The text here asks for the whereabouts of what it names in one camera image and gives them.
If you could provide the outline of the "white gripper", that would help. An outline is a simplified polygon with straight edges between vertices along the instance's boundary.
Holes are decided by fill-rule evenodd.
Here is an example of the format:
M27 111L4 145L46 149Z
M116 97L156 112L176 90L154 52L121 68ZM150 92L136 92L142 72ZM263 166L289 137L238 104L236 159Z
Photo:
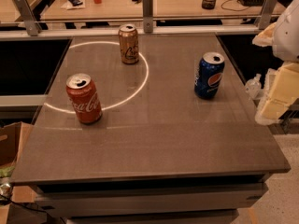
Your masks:
M292 0L277 23L269 24L258 33L252 44L259 47L272 45L273 54L287 61L277 71L267 73L263 96L257 107L255 121L271 125L277 123L299 98L299 0Z

